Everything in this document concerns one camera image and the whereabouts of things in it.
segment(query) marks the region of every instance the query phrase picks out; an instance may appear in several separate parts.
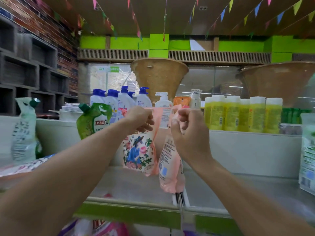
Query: pink detergent bag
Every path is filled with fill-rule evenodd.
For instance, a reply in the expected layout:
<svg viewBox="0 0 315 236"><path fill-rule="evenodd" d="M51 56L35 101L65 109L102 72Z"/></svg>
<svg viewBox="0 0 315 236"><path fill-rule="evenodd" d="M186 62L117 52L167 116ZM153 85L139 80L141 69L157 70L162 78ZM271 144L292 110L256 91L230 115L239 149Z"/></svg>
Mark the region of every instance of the pink detergent bag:
<svg viewBox="0 0 315 236"><path fill-rule="evenodd" d="M144 133L136 131L134 134L127 136L123 142L123 167L143 172L146 176L158 174L154 140L163 114L162 108L149 109L153 110L153 131L146 131Z"/></svg>
<svg viewBox="0 0 315 236"><path fill-rule="evenodd" d="M179 120L178 110L181 108L181 105L172 107L171 115L169 116L169 126L171 126L172 119L176 118ZM170 128L168 128L158 166L162 190L172 194L183 192L185 187L183 162L176 151Z"/></svg>

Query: ventilation grille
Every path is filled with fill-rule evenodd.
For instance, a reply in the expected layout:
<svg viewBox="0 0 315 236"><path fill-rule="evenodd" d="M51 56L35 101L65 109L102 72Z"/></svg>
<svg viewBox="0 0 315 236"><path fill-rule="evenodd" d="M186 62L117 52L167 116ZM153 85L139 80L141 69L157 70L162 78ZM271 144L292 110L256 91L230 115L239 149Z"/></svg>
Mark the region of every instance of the ventilation grille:
<svg viewBox="0 0 315 236"><path fill-rule="evenodd" d="M117 60L133 61L148 58L148 50L97 50L78 48L79 60Z"/></svg>
<svg viewBox="0 0 315 236"><path fill-rule="evenodd" d="M266 64L270 53L169 51L168 57L183 62Z"/></svg>
<svg viewBox="0 0 315 236"><path fill-rule="evenodd" d="M292 54L292 61L314 61L315 62L315 55L314 54Z"/></svg>

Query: printed woman illustration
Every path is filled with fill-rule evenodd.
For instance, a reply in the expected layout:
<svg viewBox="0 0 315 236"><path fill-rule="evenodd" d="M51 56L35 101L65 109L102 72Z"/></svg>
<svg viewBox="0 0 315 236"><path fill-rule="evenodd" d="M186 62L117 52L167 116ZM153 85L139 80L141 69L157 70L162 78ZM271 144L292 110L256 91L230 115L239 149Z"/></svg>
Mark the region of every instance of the printed woman illustration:
<svg viewBox="0 0 315 236"><path fill-rule="evenodd" d="M142 137L137 137L134 142L134 146L130 149L129 155L127 157L127 162L132 162L135 165L141 164L140 161L140 147L143 145Z"/></svg>

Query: barcode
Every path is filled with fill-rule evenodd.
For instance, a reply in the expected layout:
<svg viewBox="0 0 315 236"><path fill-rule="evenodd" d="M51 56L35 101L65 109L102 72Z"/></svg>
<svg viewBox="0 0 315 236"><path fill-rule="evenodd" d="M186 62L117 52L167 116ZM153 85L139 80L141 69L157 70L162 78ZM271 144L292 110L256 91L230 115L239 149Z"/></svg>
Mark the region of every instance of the barcode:
<svg viewBox="0 0 315 236"><path fill-rule="evenodd" d="M311 180L309 180L305 177L302 177L301 185L304 185L308 188L311 188Z"/></svg>

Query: green detergent pouch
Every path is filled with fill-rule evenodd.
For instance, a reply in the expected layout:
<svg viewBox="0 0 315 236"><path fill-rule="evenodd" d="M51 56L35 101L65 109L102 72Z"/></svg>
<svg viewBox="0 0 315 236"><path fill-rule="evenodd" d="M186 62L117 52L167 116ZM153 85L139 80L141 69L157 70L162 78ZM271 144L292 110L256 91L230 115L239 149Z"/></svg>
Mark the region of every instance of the green detergent pouch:
<svg viewBox="0 0 315 236"><path fill-rule="evenodd" d="M82 139L109 126L112 117L112 108L105 103L93 103L88 106L81 103L79 108L83 114L77 119L77 129Z"/></svg>
<svg viewBox="0 0 315 236"><path fill-rule="evenodd" d="M34 98L16 98L21 114L14 126L11 141L11 156L15 165L24 164L41 155L42 147L36 137L35 107L40 100Z"/></svg>
<svg viewBox="0 0 315 236"><path fill-rule="evenodd" d="M315 114L302 113L302 151L299 184L315 195Z"/></svg>

